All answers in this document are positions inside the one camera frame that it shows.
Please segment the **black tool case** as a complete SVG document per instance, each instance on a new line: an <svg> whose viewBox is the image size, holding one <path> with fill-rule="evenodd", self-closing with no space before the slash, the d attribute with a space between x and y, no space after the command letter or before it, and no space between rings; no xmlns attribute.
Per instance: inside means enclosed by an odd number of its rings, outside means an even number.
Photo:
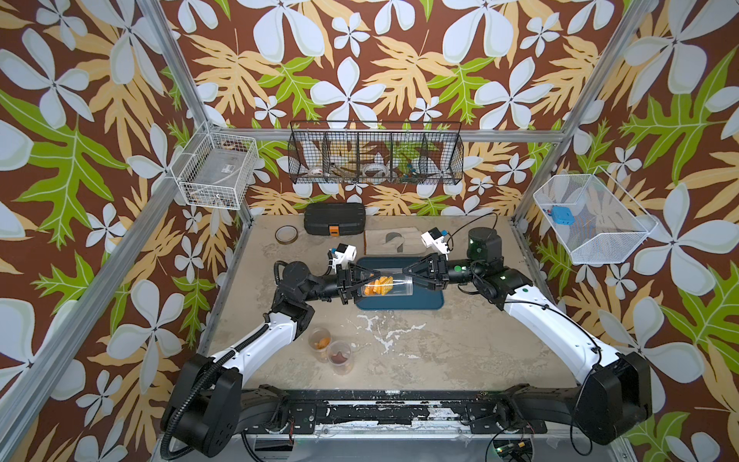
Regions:
<svg viewBox="0 0 739 462"><path fill-rule="evenodd" d="M315 236L350 236L364 232L366 208L361 203L312 203L304 211L303 227Z"/></svg>

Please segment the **blue object in basket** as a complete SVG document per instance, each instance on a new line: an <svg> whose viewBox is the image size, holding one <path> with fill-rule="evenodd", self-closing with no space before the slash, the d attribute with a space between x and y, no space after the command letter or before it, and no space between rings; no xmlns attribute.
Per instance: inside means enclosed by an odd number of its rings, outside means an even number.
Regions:
<svg viewBox="0 0 739 462"><path fill-rule="evenodd" d="M568 207L552 206L548 214L556 225L571 226L575 224L575 216Z"/></svg>

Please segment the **clear jar orange cookies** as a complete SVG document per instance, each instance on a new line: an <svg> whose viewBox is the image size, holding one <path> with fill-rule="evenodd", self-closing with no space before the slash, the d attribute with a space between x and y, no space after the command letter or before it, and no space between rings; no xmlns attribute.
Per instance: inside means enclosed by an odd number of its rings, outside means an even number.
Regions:
<svg viewBox="0 0 739 462"><path fill-rule="evenodd" d="M328 361L327 350L332 342L330 331L324 327L314 328L308 336L311 354L321 363Z"/></svg>

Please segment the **teal plastic tray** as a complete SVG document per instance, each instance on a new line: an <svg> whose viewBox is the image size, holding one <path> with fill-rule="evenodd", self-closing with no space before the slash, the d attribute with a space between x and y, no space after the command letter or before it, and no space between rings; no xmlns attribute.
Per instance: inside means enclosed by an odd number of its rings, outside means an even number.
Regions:
<svg viewBox="0 0 739 462"><path fill-rule="evenodd" d="M358 261L358 265L366 269L390 273L392 277L396 277L402 276L402 268L418 260L418 256L366 256ZM436 311L440 310L444 304L445 299L442 292L434 292L417 285L410 288L408 281L394 286L388 295L360 298L356 302L357 307L364 311Z"/></svg>

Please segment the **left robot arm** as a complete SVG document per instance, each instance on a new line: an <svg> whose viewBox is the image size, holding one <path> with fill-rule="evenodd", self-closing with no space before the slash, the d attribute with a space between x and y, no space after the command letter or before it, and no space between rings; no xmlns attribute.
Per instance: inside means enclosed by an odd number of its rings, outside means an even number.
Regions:
<svg viewBox="0 0 739 462"><path fill-rule="evenodd" d="M339 266L334 275L314 275L303 262L277 261L273 276L273 303L263 323L221 352L194 355L179 373L161 422L163 460L177 460L191 452L214 457L225 449L235 434L249 426L248 419L258 415L257 404L242 404L244 396L259 396L244 392L246 381L307 330L315 314L309 303L357 300L380 271L349 263Z"/></svg>

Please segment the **brown tape roll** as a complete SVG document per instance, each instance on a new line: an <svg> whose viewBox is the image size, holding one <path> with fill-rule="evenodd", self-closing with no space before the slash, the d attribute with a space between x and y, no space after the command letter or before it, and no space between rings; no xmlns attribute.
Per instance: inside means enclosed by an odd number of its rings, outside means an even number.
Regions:
<svg viewBox="0 0 739 462"><path fill-rule="evenodd" d="M294 225L281 225L275 230L274 238L281 246L288 246L299 238L299 231Z"/></svg>

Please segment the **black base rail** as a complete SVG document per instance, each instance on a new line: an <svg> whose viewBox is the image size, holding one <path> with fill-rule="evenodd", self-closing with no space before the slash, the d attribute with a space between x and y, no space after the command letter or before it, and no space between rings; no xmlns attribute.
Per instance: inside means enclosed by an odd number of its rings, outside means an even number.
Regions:
<svg viewBox="0 0 739 462"><path fill-rule="evenodd" d="M524 418L510 395L494 391L280 390L262 386L242 394L238 431L317 435L326 427L463 434L545 434L541 419Z"/></svg>

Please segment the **clear jar brown cookies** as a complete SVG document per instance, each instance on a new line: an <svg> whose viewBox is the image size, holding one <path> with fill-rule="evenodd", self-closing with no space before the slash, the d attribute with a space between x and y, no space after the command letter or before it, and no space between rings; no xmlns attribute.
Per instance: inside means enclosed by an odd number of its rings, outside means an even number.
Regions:
<svg viewBox="0 0 739 462"><path fill-rule="evenodd" d="M332 342L327 348L327 358L337 375L347 375L353 368L353 349L347 342Z"/></svg>

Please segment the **clear jar with cookies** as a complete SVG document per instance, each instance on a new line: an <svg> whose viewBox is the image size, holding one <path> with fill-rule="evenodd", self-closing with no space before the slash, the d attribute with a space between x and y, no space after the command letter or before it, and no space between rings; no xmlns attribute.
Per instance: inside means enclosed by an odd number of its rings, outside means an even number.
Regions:
<svg viewBox="0 0 739 462"><path fill-rule="evenodd" d="M402 273L388 273L379 275L364 284L359 294L364 298L375 298L376 296L390 298L390 296L412 296L413 292L414 283L410 276Z"/></svg>

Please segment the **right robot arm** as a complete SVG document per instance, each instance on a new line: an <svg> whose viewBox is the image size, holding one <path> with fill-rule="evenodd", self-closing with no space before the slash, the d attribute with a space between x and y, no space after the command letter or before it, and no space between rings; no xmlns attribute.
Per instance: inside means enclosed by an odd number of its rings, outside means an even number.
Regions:
<svg viewBox="0 0 739 462"><path fill-rule="evenodd" d="M423 241L435 252L403 268L413 283L442 291L473 285L498 310L517 320L573 374L571 388L513 387L506 392L516 420L542 421L579 429L591 442L607 445L652 417L650 365L636 352L621 353L597 339L557 308L520 271L506 267L502 238L475 227L464 259L452 260L448 236L433 228Z"/></svg>

